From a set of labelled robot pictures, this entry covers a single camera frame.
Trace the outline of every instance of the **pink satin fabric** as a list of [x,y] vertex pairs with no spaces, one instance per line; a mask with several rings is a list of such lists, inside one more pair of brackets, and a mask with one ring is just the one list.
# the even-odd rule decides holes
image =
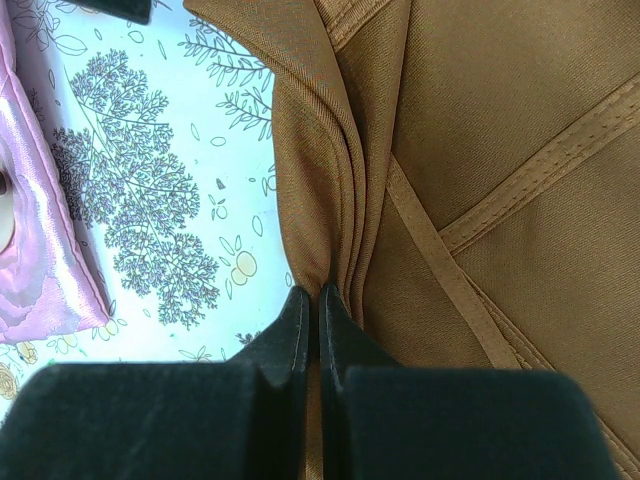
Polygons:
[[76,243],[49,146],[14,71],[5,2],[0,56],[0,164],[16,221],[0,253],[0,343],[102,326],[108,321],[104,304]]

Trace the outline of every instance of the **tan leather strap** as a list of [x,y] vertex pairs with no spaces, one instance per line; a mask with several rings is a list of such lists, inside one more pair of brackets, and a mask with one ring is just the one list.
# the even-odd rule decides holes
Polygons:
[[416,247],[442,289],[477,337],[492,365],[496,368],[520,369],[521,366],[508,342],[449,253],[393,155],[387,179],[387,192]]

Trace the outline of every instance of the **stitching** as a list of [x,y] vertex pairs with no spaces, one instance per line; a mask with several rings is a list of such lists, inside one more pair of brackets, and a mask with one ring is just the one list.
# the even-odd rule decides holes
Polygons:
[[[497,225],[497,222],[500,220],[500,218],[498,217],[503,216],[502,215],[503,213],[509,214],[519,210],[520,209],[519,207],[522,207],[523,205],[526,205],[527,203],[529,203],[531,200],[537,197],[540,193],[546,190],[546,188],[548,188],[557,180],[562,178],[566,173],[568,173],[569,170],[572,170],[571,168],[572,166],[575,167],[577,166],[577,164],[583,162],[584,160],[587,160],[591,155],[595,154],[597,150],[593,152],[591,155],[589,155],[589,157],[579,160],[577,157],[579,157],[582,152],[589,150],[590,148],[598,149],[599,147],[602,147],[608,144],[610,141],[609,140],[610,137],[614,136],[614,134],[617,134],[619,127],[623,124],[626,124],[625,126],[628,126],[629,128],[635,126],[635,124],[637,124],[638,121],[640,120],[640,118],[636,116],[636,114],[639,111],[640,110],[634,110],[632,114],[625,117],[623,120],[615,124],[610,130],[608,130],[603,137],[591,142],[590,144],[583,147],[581,150],[577,151],[575,155],[572,156],[571,159],[569,159],[562,166],[559,166],[555,171],[550,172],[546,178],[533,179],[529,185],[525,186],[520,192],[518,192],[518,194],[515,197],[512,197],[512,199],[509,202],[507,202],[503,207],[501,207],[500,210],[498,210],[496,213],[491,214],[492,220],[486,220],[484,222],[481,222],[480,225],[475,227],[469,234],[463,235],[463,238],[465,238],[466,241],[454,249],[455,253],[460,253],[461,250],[468,247],[472,243],[472,240],[475,240],[473,237],[475,237],[477,234],[486,233],[487,231],[491,230],[495,225]],[[558,165],[559,163],[560,163],[559,161],[555,162],[554,166]],[[451,245],[452,246],[456,245],[456,242],[455,241],[451,242]]]
[[427,266],[480,342],[491,363],[496,368],[521,368],[509,342],[442,242],[402,168],[393,155],[390,157],[387,192]]
[[355,3],[356,0],[349,0],[349,2],[347,2],[342,11],[336,16],[336,18],[333,19],[333,21],[327,27],[327,33],[333,32],[338,27],[338,24],[347,15],[347,13],[353,10]]
[[336,17],[335,20],[331,22],[329,27],[327,27],[327,35],[329,36],[329,40],[334,47],[334,50],[340,50],[346,43],[345,41],[348,37],[352,36],[357,30],[359,30],[368,20],[371,18],[371,13],[374,10],[379,11],[387,4],[389,4],[391,0],[373,0],[372,3],[366,10],[363,10],[361,15],[357,18],[357,20],[351,20],[351,22],[342,22],[342,20],[347,16],[347,14],[351,13],[353,10],[362,5],[356,4],[355,0],[350,1],[346,8]]
[[[629,105],[629,108],[634,110],[632,111],[632,113],[625,116],[622,120],[619,120],[618,122],[613,124],[603,125],[602,127],[606,130],[600,133],[597,138],[594,138],[596,137],[595,134],[591,134],[589,136],[589,140],[593,140],[588,144],[584,146],[580,143],[577,143],[575,145],[567,145],[569,141],[573,139],[573,137],[579,134],[584,135],[584,130],[590,127],[594,127],[596,120],[599,117],[611,112],[614,107],[618,106],[618,104],[622,103],[623,101],[628,100],[630,96],[634,94],[637,95],[638,92],[632,90],[634,90],[639,83],[640,77],[636,76],[626,85],[619,88],[615,93],[610,95],[609,98],[607,98],[600,105],[596,106],[591,112],[589,112],[582,120],[570,126],[569,129],[571,129],[571,131],[560,134],[549,145],[544,147],[540,152],[536,153],[529,160],[529,162],[525,164],[524,168],[521,168],[515,172],[513,177],[508,182],[498,186],[496,190],[485,197],[485,199],[481,201],[475,208],[472,208],[467,214],[463,215],[461,218],[441,230],[441,235],[445,240],[445,243],[449,244],[452,248],[452,252],[455,252],[454,254],[457,254],[464,248],[471,245],[473,241],[477,240],[477,238],[474,238],[474,236],[478,236],[479,238],[481,234],[484,234],[495,227],[501,220],[506,218],[508,214],[517,211],[525,203],[531,201],[538,194],[542,193],[549,186],[551,186],[562,176],[568,173],[568,171],[572,170],[581,162],[595,154],[601,147],[611,141],[611,137],[617,137],[618,135],[624,133],[624,131],[633,127],[635,123],[638,122],[637,113],[639,109],[636,107],[640,102],[634,102]],[[620,119],[620,117],[621,115],[616,115],[615,120]],[[566,157],[564,159],[564,162],[558,159],[553,163],[553,165],[544,164],[545,162],[548,162],[550,160],[549,157],[551,157],[553,154],[557,154],[557,152],[563,147],[565,149]],[[571,148],[579,148],[579,150],[570,152],[569,150]],[[592,151],[587,156],[584,156],[584,158],[581,158],[583,154],[589,149],[595,151]],[[546,170],[540,172],[539,170],[543,168],[546,168]],[[531,179],[520,192],[512,196],[509,201],[498,211],[492,213],[490,218],[486,219],[483,222],[480,222],[480,224],[475,226],[475,228],[473,228],[473,230],[471,230],[470,232],[463,233],[465,227],[467,227],[469,224],[473,224],[478,216],[487,215],[487,213],[492,209],[492,207],[500,199],[500,197],[504,196],[504,193],[498,190],[508,191],[508,189],[519,183],[529,174],[537,175],[537,178]]]
[[[502,310],[500,310],[497,307],[497,305],[495,305],[491,301],[491,299],[480,289],[480,287],[468,275],[465,274],[465,277],[467,278],[471,286],[476,291],[482,303],[485,304],[485,306],[487,307],[487,310],[489,311],[491,316],[494,318],[496,323],[500,324],[504,329],[507,330],[507,333],[510,333],[515,337],[513,340],[515,340],[522,349],[524,349],[529,355],[531,355],[531,357],[533,357],[532,360],[534,360],[534,362],[539,367],[544,368],[546,370],[556,371],[553,365],[549,363],[549,361],[546,358],[544,358],[544,356],[540,351],[538,351],[534,346],[530,347],[529,345],[527,345],[527,342],[529,342],[529,339],[526,337],[526,335],[524,335],[524,333],[522,333],[520,329],[516,327],[515,324],[513,324],[513,322],[511,322],[511,320],[509,320],[509,317],[507,317],[504,314],[504,312],[502,312]],[[531,368],[528,361],[522,355],[520,355],[514,347],[512,348],[515,351],[516,358],[518,358],[518,360],[522,359],[522,361],[524,362],[524,365]],[[640,470],[638,470],[638,466],[637,466],[637,464],[640,462],[638,462],[638,460],[635,457],[630,456],[622,449],[622,447],[624,446],[624,443],[615,435],[615,433],[609,428],[609,426],[600,417],[600,415],[596,413],[596,417],[598,418],[598,422],[602,427],[602,432],[604,436],[609,440],[609,443],[611,444],[613,449],[631,465],[632,470],[630,471],[627,470],[615,459],[614,459],[614,462],[616,463],[616,465],[624,475],[626,475],[629,479],[632,479],[633,477],[630,475],[630,473],[634,473],[634,474],[640,473]]]
[[[615,103],[619,102],[620,100],[623,100],[626,98],[626,94],[629,94],[630,90],[635,87],[638,83],[640,82],[640,78],[635,79],[631,82],[631,84],[628,86],[628,88],[621,92],[620,94],[617,95],[617,98],[610,98],[608,99],[607,103],[605,105],[603,105],[601,108],[601,110],[599,111],[595,111],[595,112],[591,112],[585,119],[583,119],[582,121],[580,121],[578,124],[576,124],[576,130],[569,132],[566,134],[566,136],[561,138],[556,138],[555,140],[553,140],[551,142],[551,144],[549,144],[547,147],[545,147],[541,152],[540,152],[540,156],[538,158],[533,159],[533,161],[527,165],[524,169],[519,170],[518,172],[516,172],[514,178],[512,179],[511,182],[506,183],[504,186],[505,187],[511,187],[513,185],[515,185],[516,183],[518,183],[518,181],[520,181],[523,177],[525,177],[527,174],[529,174],[530,172],[533,172],[534,170],[536,170],[539,166],[540,163],[542,163],[543,160],[546,160],[545,157],[549,156],[551,153],[555,153],[558,149],[560,149],[560,147],[564,146],[564,144],[566,144],[568,142],[568,140],[571,139],[571,137],[573,137],[574,135],[577,135],[578,133],[582,133],[581,130],[587,126],[586,124],[591,122],[592,120],[597,119],[601,114],[605,113],[606,111],[610,110]],[[580,152],[584,151],[586,148],[590,147],[591,145],[593,145],[594,143],[597,143],[598,141],[601,141],[602,138],[595,140],[594,142],[592,142],[591,144],[589,144],[587,147],[584,147],[583,149],[581,149],[579,152],[576,153],[579,154]],[[560,161],[556,161],[554,162],[554,166],[557,166],[560,163]],[[533,179],[532,180],[532,184],[538,183],[540,181],[540,179]],[[525,189],[523,189],[523,191],[526,191],[528,188],[531,188],[531,184],[528,185],[527,187],[525,187]],[[503,207],[500,211],[503,211],[508,207],[509,204],[507,204],[506,207]],[[487,202],[487,205],[484,206],[484,208],[480,209],[482,210],[488,210],[489,207],[491,205]],[[468,217],[468,218],[464,218],[460,221],[459,223],[459,227],[462,228],[463,226],[465,226],[466,224],[470,223],[473,220],[472,217]]]

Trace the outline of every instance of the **brown cloth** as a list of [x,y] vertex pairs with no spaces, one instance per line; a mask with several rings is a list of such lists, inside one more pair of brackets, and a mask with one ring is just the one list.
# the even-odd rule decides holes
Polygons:
[[640,479],[637,0],[185,5],[276,74],[297,283],[407,365],[569,374]]

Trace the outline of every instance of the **white patterned surface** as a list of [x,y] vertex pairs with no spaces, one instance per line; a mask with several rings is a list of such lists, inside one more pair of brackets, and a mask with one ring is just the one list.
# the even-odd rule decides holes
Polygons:
[[[77,238],[111,320],[76,335],[0,345],[0,419],[29,377],[51,363],[231,357],[277,316],[292,284],[276,211],[273,75],[181,0],[154,3],[143,27],[60,0],[8,0],[18,74],[45,137],[57,145],[61,182],[76,188],[69,203]],[[110,65],[115,77],[101,70]],[[122,132],[138,132],[141,143],[127,143]],[[80,140],[92,155],[88,174]],[[144,175],[143,167],[132,176],[120,171],[121,155],[144,148],[151,163],[166,165]],[[175,159],[155,151],[162,148]],[[138,203],[123,203],[124,194],[100,203],[116,180]],[[171,215],[131,219],[156,206]],[[108,218],[101,220],[101,209]],[[132,233],[116,233],[122,225]],[[182,312],[182,323],[166,312]]]

